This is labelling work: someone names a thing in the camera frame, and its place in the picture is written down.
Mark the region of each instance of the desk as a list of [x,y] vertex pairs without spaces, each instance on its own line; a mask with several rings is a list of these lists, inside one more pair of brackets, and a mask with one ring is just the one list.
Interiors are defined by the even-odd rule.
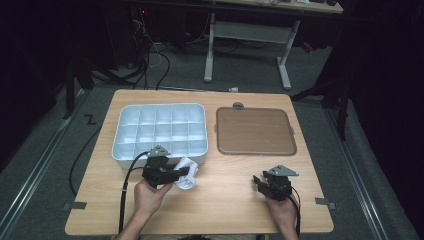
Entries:
[[[258,193],[252,175],[260,176],[282,164],[300,174],[291,177],[301,198],[302,232],[330,232],[333,222],[323,198],[293,105],[287,95],[180,91],[118,90],[111,102],[93,150],[77,202],[86,208],[73,209],[65,230],[70,235],[112,235],[118,232],[122,183],[126,172],[112,158],[112,145],[120,111],[131,104],[199,103],[205,108],[209,150],[196,175],[192,190],[174,186],[162,207],[142,234],[241,234],[276,233],[264,196]],[[217,149],[216,110],[242,102],[245,107],[279,108],[286,111],[294,130],[297,153],[293,156],[224,155]],[[141,180],[134,171],[128,189]],[[128,191],[126,220],[133,211],[133,192]]]
[[[343,8],[337,3],[335,6],[329,6],[326,3],[297,3],[295,0],[290,3],[271,4],[270,1],[265,0],[264,3],[257,3],[255,0],[217,0],[218,3],[231,3],[231,4],[247,4],[255,5],[257,7],[269,7],[290,9],[297,11],[312,11],[321,13],[337,13],[343,12]],[[233,38],[240,40],[262,41],[285,44],[284,51],[281,57],[277,58],[277,65],[280,71],[281,81],[286,90],[291,89],[290,79],[287,74],[286,61],[296,37],[296,33],[300,24],[300,20],[294,21],[291,28],[271,27],[254,24],[233,23],[227,21],[215,21],[215,14],[211,15],[211,23],[209,30],[209,48],[206,57],[205,66],[205,82],[212,81],[213,73],[213,45],[215,37]]]

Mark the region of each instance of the metal rail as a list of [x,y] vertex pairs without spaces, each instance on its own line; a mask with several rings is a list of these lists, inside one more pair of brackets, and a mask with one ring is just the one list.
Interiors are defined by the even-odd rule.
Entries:
[[389,239],[387,236],[386,230],[380,220],[380,217],[377,212],[377,208],[374,205],[370,194],[368,193],[367,188],[362,180],[361,174],[359,173],[355,161],[350,154],[347,143],[340,138],[340,135],[337,131],[337,120],[334,116],[334,113],[331,109],[324,109],[325,116],[330,123],[331,129],[336,136],[339,147],[343,152],[346,167],[348,170],[348,176],[352,181],[352,186],[355,189],[356,195],[358,197],[359,203],[361,204],[362,210],[364,211],[365,218],[368,221],[370,229],[374,235],[375,239],[386,240]]
[[32,170],[26,182],[21,187],[15,200],[9,207],[9,210],[7,211],[6,215],[1,220],[0,239],[8,239],[9,235],[12,233],[13,228],[19,220],[19,217],[25,210],[29,200],[37,189],[37,186],[43,179],[44,174],[50,166],[50,163],[53,161],[56,148],[60,143],[61,139],[63,138],[63,135],[65,134],[69,123],[72,121],[73,116],[75,116],[82,103],[87,99],[88,95],[89,94],[87,92],[83,94],[82,90],[78,93],[80,99],[77,102],[75,111],[73,111],[73,113],[68,118],[63,119],[59,128],[56,130],[53,137],[50,139],[49,144],[47,145],[40,159],[38,160],[36,166]]

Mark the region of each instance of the black cable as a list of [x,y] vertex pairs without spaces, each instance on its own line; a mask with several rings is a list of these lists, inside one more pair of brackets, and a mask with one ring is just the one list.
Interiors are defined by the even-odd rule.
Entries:
[[[159,45],[159,44],[161,44],[161,45],[164,45],[165,46],[165,48],[164,49],[161,49],[161,50],[157,50],[157,47],[156,47],[156,45]],[[156,51],[150,51],[149,53],[160,53],[160,52],[165,52],[166,50],[168,50],[168,44],[167,43],[163,43],[163,42],[155,42],[154,43],[154,45],[155,45],[155,49],[156,49]]]
[[94,72],[91,72],[91,76],[93,78],[96,78],[96,79],[101,80],[101,81],[116,82],[120,85],[133,85],[134,86],[134,83],[128,81],[128,79],[136,77],[139,74],[143,75],[144,72],[147,71],[148,66],[146,66],[145,56],[142,56],[142,54],[147,53],[146,55],[149,55],[149,51],[150,51],[151,48],[152,48],[152,44],[149,44],[149,45],[146,45],[145,47],[142,47],[141,49],[137,49],[137,51],[138,51],[137,56],[138,57],[137,57],[136,61],[138,61],[138,59],[140,59],[138,68],[134,72],[129,73],[129,74],[122,76],[122,77],[117,76],[116,74],[110,72],[108,69],[104,69],[101,66],[98,66],[98,65],[96,65],[92,62],[89,62],[89,61],[86,61],[86,62],[87,62],[87,64],[91,65],[94,69],[98,70],[101,74],[106,76],[106,77],[102,77],[102,76],[99,76],[98,74],[96,74]]
[[283,189],[281,189],[275,183],[273,183],[273,185],[275,187],[277,187],[281,191],[281,193],[283,193],[285,195],[285,197],[288,198],[293,203],[293,205],[294,205],[294,207],[296,209],[296,234],[297,234],[298,237],[300,237],[300,197],[299,197],[299,193],[296,191],[296,189],[294,187],[292,187],[292,189],[296,192],[297,199],[299,199],[299,206],[298,206],[291,196],[287,196],[285,194],[285,192],[283,191]]
[[135,163],[138,161],[138,159],[140,159],[142,156],[146,155],[147,153],[149,153],[149,151],[142,152],[137,157],[134,158],[130,168],[128,169],[127,176],[125,177],[125,181],[122,186],[122,193],[121,193],[121,209],[119,212],[119,233],[121,233],[122,229],[124,229],[125,200],[127,198],[128,179],[130,178],[131,172],[134,170],[133,168]]
[[75,191],[75,188],[74,188],[74,185],[73,185],[73,183],[72,183],[72,175],[73,175],[73,173],[74,173],[74,169],[75,169],[75,166],[77,165],[77,162],[78,162],[78,160],[80,159],[80,157],[81,157],[81,154],[84,152],[84,150],[85,150],[85,148],[87,148],[87,146],[88,146],[88,144],[91,142],[91,140],[93,140],[93,138],[94,138],[94,136],[96,136],[96,134],[97,133],[99,133],[100,132],[100,129],[102,129],[102,126],[100,126],[94,133],[93,133],[93,135],[91,135],[91,137],[87,140],[87,142],[84,144],[84,146],[81,148],[81,150],[79,151],[79,153],[78,153],[78,155],[77,155],[77,157],[75,158],[75,160],[74,160],[74,163],[72,164],[72,167],[71,167],[71,171],[69,172],[69,187],[71,188],[71,191],[72,191],[72,193],[74,194],[74,196],[76,197],[77,196],[77,191]]
[[216,47],[218,47],[218,46],[215,46],[215,45],[218,45],[218,44],[214,44],[214,51],[216,52],[216,53],[218,53],[218,54],[230,54],[230,53],[233,53],[234,51],[236,51],[237,49],[238,49],[238,47],[239,47],[239,42],[238,41],[236,41],[236,40],[233,40],[233,39],[231,39],[231,40],[229,40],[229,41],[225,41],[225,40],[221,40],[221,41],[217,41],[217,43],[226,43],[226,42],[229,42],[229,44],[223,44],[222,46],[220,46],[220,47],[228,47],[228,46],[230,46],[230,45],[234,45],[234,48],[233,49],[231,49],[231,50],[229,50],[229,51],[220,51],[220,50],[218,50]]
[[254,45],[251,45],[251,44],[247,44],[246,42],[243,42],[243,41],[239,41],[239,44],[244,46],[244,47],[254,48],[254,49],[268,48],[268,47],[272,47],[272,46],[276,45],[276,43],[267,42],[267,43],[263,44],[262,46],[254,46]]
[[144,74],[144,90],[149,90],[148,84],[147,84],[147,69],[149,68],[149,64],[150,64],[150,54],[147,54],[147,61],[146,61],[146,72]]
[[159,90],[159,85],[162,82],[162,80],[165,78],[165,76],[168,74],[169,72],[169,68],[171,67],[171,61],[169,61],[169,58],[167,56],[165,56],[163,53],[158,52],[159,55],[161,55],[162,57],[164,57],[166,59],[166,61],[168,61],[168,68],[166,69],[165,74],[163,74],[162,78],[158,81],[158,83],[156,84],[156,90]]
[[[202,43],[204,40],[207,40],[208,38],[205,38],[205,39],[203,39],[202,41],[198,41],[198,42],[195,42],[195,43],[186,43],[186,46],[188,47],[188,48],[191,48],[191,49],[194,49],[194,50],[204,50],[204,49],[206,49],[206,48],[208,48],[208,46],[209,46],[209,44],[208,43]],[[200,44],[202,44],[203,46],[202,47],[193,47],[193,45],[200,45]]]
[[138,77],[138,79],[134,82],[133,88],[132,89],[136,89],[138,82],[140,82],[140,80],[143,78],[143,76],[147,75],[147,68],[149,65],[148,60],[143,60],[143,65],[144,65],[144,70],[143,72],[140,74],[140,77]]

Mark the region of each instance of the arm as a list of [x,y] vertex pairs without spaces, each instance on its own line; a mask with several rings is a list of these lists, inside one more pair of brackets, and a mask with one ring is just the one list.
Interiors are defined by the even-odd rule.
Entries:
[[267,196],[265,196],[266,202],[269,207],[269,211],[272,217],[272,220],[276,224],[281,235],[283,235],[284,240],[298,240],[298,236],[295,228],[296,220],[296,208],[293,203],[286,198],[283,201],[276,201]]
[[147,181],[141,181],[134,187],[135,206],[134,212],[119,234],[120,240],[138,239],[141,230],[162,204],[163,197],[172,188],[172,183],[160,189],[149,186]]

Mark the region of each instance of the floor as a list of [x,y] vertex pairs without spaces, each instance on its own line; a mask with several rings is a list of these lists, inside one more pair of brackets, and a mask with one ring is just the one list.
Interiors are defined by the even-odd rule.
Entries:
[[[312,87],[331,52],[331,48],[312,53],[293,48],[287,62],[293,87],[286,91],[275,63],[280,45],[217,45],[214,78],[207,84],[203,82],[204,44],[185,50],[162,44],[156,47],[170,61],[161,89],[228,92],[237,88],[239,92],[288,95]],[[167,60],[153,51],[147,84],[142,79],[138,89],[154,88],[167,68]],[[131,69],[122,68],[117,73],[128,71]],[[0,216],[5,216],[0,239],[110,239],[69,236],[64,226],[67,206],[74,199],[69,182],[78,189],[96,131],[114,91],[121,88],[128,87],[96,80],[91,91],[77,89],[77,110],[68,120],[63,119],[64,89],[58,94],[58,104],[40,119],[0,175]],[[369,148],[352,104],[347,141],[342,141],[334,130],[337,108],[322,109],[319,100],[319,96],[311,96],[293,104],[324,195],[334,203],[329,211],[335,228],[326,234],[301,234],[301,239],[418,239]],[[281,236],[275,234],[271,239]]]

